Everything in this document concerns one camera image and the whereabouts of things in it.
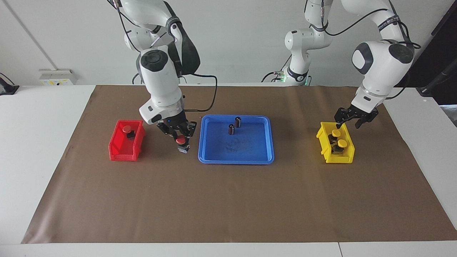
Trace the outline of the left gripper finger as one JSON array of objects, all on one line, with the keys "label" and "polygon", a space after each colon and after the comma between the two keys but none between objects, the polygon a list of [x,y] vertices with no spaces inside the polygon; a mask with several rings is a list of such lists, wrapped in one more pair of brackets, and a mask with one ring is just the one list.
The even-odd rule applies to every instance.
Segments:
[{"label": "left gripper finger", "polygon": [[351,109],[338,109],[335,114],[336,128],[340,129],[341,126],[354,118],[354,114]]},{"label": "left gripper finger", "polygon": [[372,111],[370,113],[360,112],[359,114],[356,114],[356,118],[358,119],[355,123],[356,129],[359,129],[364,123],[372,122],[377,115],[378,111]]}]

